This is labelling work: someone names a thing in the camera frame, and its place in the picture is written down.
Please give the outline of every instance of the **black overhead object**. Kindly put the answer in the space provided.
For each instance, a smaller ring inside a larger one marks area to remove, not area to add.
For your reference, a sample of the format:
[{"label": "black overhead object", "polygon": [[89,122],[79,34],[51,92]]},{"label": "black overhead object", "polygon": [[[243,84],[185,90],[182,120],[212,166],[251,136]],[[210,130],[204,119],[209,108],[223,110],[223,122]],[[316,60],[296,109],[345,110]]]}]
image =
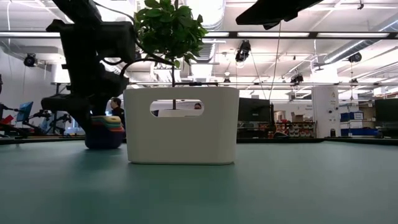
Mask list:
[{"label": "black overhead object", "polygon": [[320,0],[258,0],[248,10],[236,18],[237,25],[263,25],[269,30],[282,20],[288,22],[296,18],[303,9],[321,2]]},{"label": "black overhead object", "polygon": [[103,22],[92,0],[54,0],[74,24],[54,20],[47,32],[59,32],[69,72],[71,93],[44,98],[42,107],[66,111],[87,132],[91,116],[105,115],[108,101],[122,94],[129,79],[105,70],[100,61],[119,57],[125,63],[136,60],[136,34],[130,22]]},{"label": "black overhead object", "polygon": [[33,53],[27,54],[24,60],[24,65],[30,68],[36,67],[37,66],[36,54]]},{"label": "black overhead object", "polygon": [[351,63],[360,62],[362,60],[362,55],[361,55],[361,53],[357,52],[357,53],[349,56],[347,59]]},{"label": "black overhead object", "polygon": [[250,42],[248,40],[243,40],[238,52],[236,53],[235,61],[244,62],[249,57],[250,51]]}]

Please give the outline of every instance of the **security camera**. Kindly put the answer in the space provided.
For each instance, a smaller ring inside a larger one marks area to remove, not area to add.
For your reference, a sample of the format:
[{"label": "security camera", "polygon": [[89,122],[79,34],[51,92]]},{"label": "security camera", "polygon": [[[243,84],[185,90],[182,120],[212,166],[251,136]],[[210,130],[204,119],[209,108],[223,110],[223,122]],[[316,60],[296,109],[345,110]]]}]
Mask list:
[{"label": "security camera", "polygon": [[302,74],[297,74],[297,75],[294,75],[292,78],[291,78],[291,83],[300,83],[300,82],[303,82],[304,81],[304,78],[303,78],[303,75]]},{"label": "security camera", "polygon": [[348,61],[351,63],[360,62],[361,60],[362,60],[362,55],[359,52],[348,57]]},{"label": "security camera", "polygon": [[235,56],[236,62],[244,62],[248,57],[251,51],[250,42],[248,40],[242,41],[241,46],[239,47],[238,52]]},{"label": "security camera", "polygon": [[27,54],[27,56],[24,60],[24,65],[26,67],[30,67],[30,68],[36,67],[37,66],[36,54],[33,54],[33,53]]}]

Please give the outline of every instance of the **desk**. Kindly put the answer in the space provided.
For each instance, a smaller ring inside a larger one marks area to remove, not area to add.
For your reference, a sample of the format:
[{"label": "desk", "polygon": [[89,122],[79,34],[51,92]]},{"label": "desk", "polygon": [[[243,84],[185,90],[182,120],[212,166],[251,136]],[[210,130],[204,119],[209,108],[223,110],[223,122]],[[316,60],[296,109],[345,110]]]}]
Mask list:
[{"label": "desk", "polygon": [[0,223],[398,223],[398,147],[238,144],[228,166],[135,165],[126,145],[0,146]]}]

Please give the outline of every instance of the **white plastic basket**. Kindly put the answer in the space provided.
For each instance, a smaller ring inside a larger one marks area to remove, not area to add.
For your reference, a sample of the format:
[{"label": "white plastic basket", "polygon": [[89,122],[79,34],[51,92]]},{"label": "white plastic basket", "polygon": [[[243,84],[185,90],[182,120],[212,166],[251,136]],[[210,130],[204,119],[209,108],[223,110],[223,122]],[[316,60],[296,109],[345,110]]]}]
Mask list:
[{"label": "white plastic basket", "polygon": [[[172,99],[198,99],[205,109],[199,116],[186,117],[155,117],[150,112],[153,101]],[[239,90],[229,87],[125,90],[128,159],[153,164],[230,164],[235,159],[238,106]]]}]

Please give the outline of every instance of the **computer monitor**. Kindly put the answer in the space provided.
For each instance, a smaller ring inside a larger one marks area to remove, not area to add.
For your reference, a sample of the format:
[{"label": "computer monitor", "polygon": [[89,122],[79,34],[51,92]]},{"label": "computer monitor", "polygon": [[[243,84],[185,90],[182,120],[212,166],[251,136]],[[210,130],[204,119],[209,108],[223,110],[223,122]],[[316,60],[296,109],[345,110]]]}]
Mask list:
[{"label": "computer monitor", "polygon": [[398,114],[394,108],[398,108],[398,99],[375,100],[376,121],[398,122]]},{"label": "computer monitor", "polygon": [[272,122],[269,100],[240,98],[238,121]]},{"label": "computer monitor", "polygon": [[32,110],[33,102],[23,103],[19,106],[18,114],[17,114],[17,122],[26,121],[30,115],[30,111]]},{"label": "computer monitor", "polygon": [[0,120],[2,120],[2,113],[4,111],[4,105],[0,103]]}]

